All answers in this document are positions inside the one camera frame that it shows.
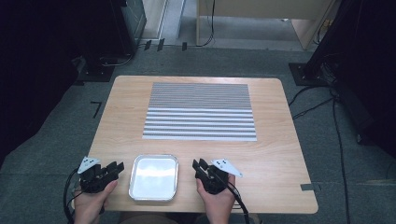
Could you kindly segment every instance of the rectangular tray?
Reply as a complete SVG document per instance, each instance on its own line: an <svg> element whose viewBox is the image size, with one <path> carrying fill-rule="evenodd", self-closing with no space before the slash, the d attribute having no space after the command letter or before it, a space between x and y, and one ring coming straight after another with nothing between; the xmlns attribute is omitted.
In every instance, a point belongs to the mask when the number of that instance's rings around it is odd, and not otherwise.
<svg viewBox="0 0 396 224"><path fill-rule="evenodd" d="M136 201L171 201L177 190L177 158L140 155L134 160L129 195Z"/></svg>

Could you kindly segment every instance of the cable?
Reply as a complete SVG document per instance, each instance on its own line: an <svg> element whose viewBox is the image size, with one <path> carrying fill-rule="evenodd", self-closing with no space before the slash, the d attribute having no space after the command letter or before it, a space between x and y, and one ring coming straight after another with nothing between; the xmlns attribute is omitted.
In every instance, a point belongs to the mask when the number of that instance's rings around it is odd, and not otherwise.
<svg viewBox="0 0 396 224"><path fill-rule="evenodd" d="M209 11L209 8L207 7L207 0L205 1L205 6L206 6L206 11ZM214 16L214 14L215 14L215 10L213 9L212 10L212 21L209 19L209 16L208 15L206 15L206 22L207 22L207 25L208 26L210 26L210 27L212 27L212 40L213 40L213 44L212 44L212 46L213 45L215 45L216 44L216 38L215 38L215 29L214 29L214 23L213 23L213 16Z"/></svg>
<svg viewBox="0 0 396 224"><path fill-rule="evenodd" d="M353 40L351 41L351 43L354 43L354 42L356 41L356 39L358 38L358 31L359 31L359 26L360 26L360 22L361 22L361 9L363 8L363 1L364 1L364 0L361 0L361 5L360 5L360 7L359 7L359 14L358 14L358 18L357 18L357 20L356 20L355 34L354 34L354 36L353 36ZM344 3L347 3L347 1L346 1L346 0L343 0L343 1L341 2L340 8L343 6ZM339 55L339 54L342 55L342 54L344 54L345 52L348 52L350 49L352 49L352 47L353 47L353 44L350 44L348 50L345 50L345 51L342 51L342 52L336 52L336 53L327 54L327 55L323 56L323 59L326 61L327 58L328 58L329 56L334 56L334 55Z"/></svg>
<svg viewBox="0 0 396 224"><path fill-rule="evenodd" d="M347 177L346 177L346 170L345 170L345 165L344 165L344 147L343 147L343 142L341 140L341 134L340 130L338 127L338 122L337 122L337 117L335 116L335 102L336 99L334 98L332 101L332 117L334 119L334 124L335 124L335 130L337 131L337 136L338 136L338 143L340 145L340 157L341 157L341 171L343 175L343 182L344 182L344 194L345 194L345 199L346 199L346 223L350 223L350 217L349 217L349 197L348 197L348 191L347 191Z"/></svg>
<svg viewBox="0 0 396 224"><path fill-rule="evenodd" d="M134 55L133 54L129 54L129 55L127 54L126 56L129 56L129 58L125 62L122 62L122 63L101 63L101 65L104 66L104 67L125 65L126 63L131 61L131 59L134 57Z"/></svg>
<svg viewBox="0 0 396 224"><path fill-rule="evenodd" d="M293 99L291 99L291 101L289 103L289 106L291 106L294 103L294 101L297 99L297 96L300 95L303 91L311 90L311 89L314 89L314 88L317 88L317 87L321 87L321 86L307 86L307 87L304 87L303 89L299 90L294 95Z"/></svg>
<svg viewBox="0 0 396 224"><path fill-rule="evenodd" d="M241 195L239 194L238 189L237 189L232 183L230 183L230 182L225 183L225 182L224 182L217 174L215 174L214 172L210 172L210 173L211 173L211 175L213 175L219 182L222 183L223 187L227 188L227 189L233 194L233 196L235 197L236 201L237 201L238 204L241 206L241 209L242 209L242 211L243 211L243 213L244 213L244 219L245 219L246 224L249 224L250 221L249 221L249 219L248 219L248 210L247 210L247 208L245 207L245 204L242 202L242 198L241 198Z"/></svg>
<svg viewBox="0 0 396 224"><path fill-rule="evenodd" d="M69 204L70 204L70 202L67 202L67 190L68 190L68 188L69 188L69 186L70 186L70 180L72 179L73 175L74 175L77 171L78 171L78 168L76 168L75 170L73 170L73 172L69 175L69 177L67 177L66 184L65 184L65 186L64 186L64 214L65 214L66 217L67 217L67 220L68 220L67 223L71 223L71 224L74 223L74 219L73 219L73 216L72 216L72 214L70 213L70 210L69 210Z"/></svg>
<svg viewBox="0 0 396 224"><path fill-rule="evenodd" d="M328 100L326 100L326 101L324 101L324 102L322 102L322 103L320 103L320 104L318 104L318 105L315 105L314 107L311 107L311 108L309 108L309 109L307 109L307 110L305 110L305 111L303 111L303 112L300 112L300 113L294 115L292 118L293 118L293 119L297 119L297 118L299 118L299 117L302 117L302 116L304 116L307 112L309 112L309 111L311 111L311 110L314 110L314 109L320 107L321 105L326 105L326 104L329 103L332 99L333 99L333 97L330 98L330 99L328 99Z"/></svg>
<svg viewBox="0 0 396 224"><path fill-rule="evenodd" d="M139 44L138 46L137 46L137 48L138 49L141 49L142 47L145 47L146 46L146 44ZM158 47L158 46L160 46L160 45L158 45L158 44L150 44L150 46L154 46L154 47ZM182 46L180 46L180 45L163 45L163 47L182 47ZM189 46L189 48L201 48L202 46Z"/></svg>
<svg viewBox="0 0 396 224"><path fill-rule="evenodd" d="M318 30L318 32L317 32L317 40L314 40L314 43L315 43L316 45L319 45L319 44L320 44L320 30L323 28L324 22L321 24L321 26L320 26L320 28L319 28L319 30Z"/></svg>
<svg viewBox="0 0 396 224"><path fill-rule="evenodd" d="M69 202L67 202L67 208L70 206L70 203L73 202L73 200L75 200L79 195L81 195L84 191L81 190L81 192L78 195L73 196L72 199L69 200Z"/></svg>
<svg viewBox="0 0 396 224"><path fill-rule="evenodd" d="M332 71L332 67L327 62L323 62L322 70L324 70L323 75L324 75L325 79L326 79L326 77L329 77L329 78L332 79L332 81L326 80L326 82L334 83L334 81L336 80L336 77L334 76L334 72Z"/></svg>
<svg viewBox="0 0 396 224"><path fill-rule="evenodd" d="M204 47L206 45L208 45L212 40L213 40L213 36L215 35L215 28L213 26L213 17L215 15L215 6L216 6L216 0L213 0L213 6L212 6L212 26L211 26L211 30L212 33L210 34L210 37L207 39L206 43L204 43L203 45L196 45L196 47Z"/></svg>

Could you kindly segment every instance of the wooden table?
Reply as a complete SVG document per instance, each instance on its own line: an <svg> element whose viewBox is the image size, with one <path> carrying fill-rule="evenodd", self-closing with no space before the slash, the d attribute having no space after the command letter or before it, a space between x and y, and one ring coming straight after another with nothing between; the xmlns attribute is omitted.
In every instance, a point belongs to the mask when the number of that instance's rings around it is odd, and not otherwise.
<svg viewBox="0 0 396 224"><path fill-rule="evenodd" d="M200 19L212 15L213 0L197 1L196 44L200 41ZM303 49L311 44L336 0L216 0L215 16L292 19Z"/></svg>
<svg viewBox="0 0 396 224"><path fill-rule="evenodd" d="M144 139L153 83L247 84L257 141ZM172 154L179 162L177 192L167 203L137 203L128 194L134 159L141 154ZM107 210L204 212L196 192L192 160L228 159L244 174L236 187L250 213L313 214L318 204L291 119L281 82L275 78L239 77L117 77L90 157L101 164L124 162L119 185Z"/></svg>

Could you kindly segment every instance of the hand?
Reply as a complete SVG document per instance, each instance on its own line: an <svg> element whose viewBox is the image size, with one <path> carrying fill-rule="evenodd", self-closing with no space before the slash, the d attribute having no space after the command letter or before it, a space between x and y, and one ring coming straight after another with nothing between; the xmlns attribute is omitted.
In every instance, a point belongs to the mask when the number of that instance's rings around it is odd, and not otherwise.
<svg viewBox="0 0 396 224"><path fill-rule="evenodd" d="M228 181L235 185L235 176L229 175ZM219 194L210 194L206 192L204 185L200 179L197 180L197 191L201 195L205 204L207 218L211 224L227 224L228 219L235 203L235 197L228 190L220 192Z"/></svg>
<svg viewBox="0 0 396 224"><path fill-rule="evenodd" d="M96 224L99 223L99 213L102 206L107 206L107 197L117 186L117 180L114 180L99 193L81 193L76 191L75 196L75 210L76 218L75 224Z"/></svg>

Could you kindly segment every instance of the gray and white stripes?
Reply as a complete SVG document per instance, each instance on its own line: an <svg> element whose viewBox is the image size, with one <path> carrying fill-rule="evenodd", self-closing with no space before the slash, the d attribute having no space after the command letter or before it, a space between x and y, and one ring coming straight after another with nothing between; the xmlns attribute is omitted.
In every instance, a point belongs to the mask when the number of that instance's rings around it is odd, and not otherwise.
<svg viewBox="0 0 396 224"><path fill-rule="evenodd" d="M143 138L257 141L248 85L153 83Z"/></svg>

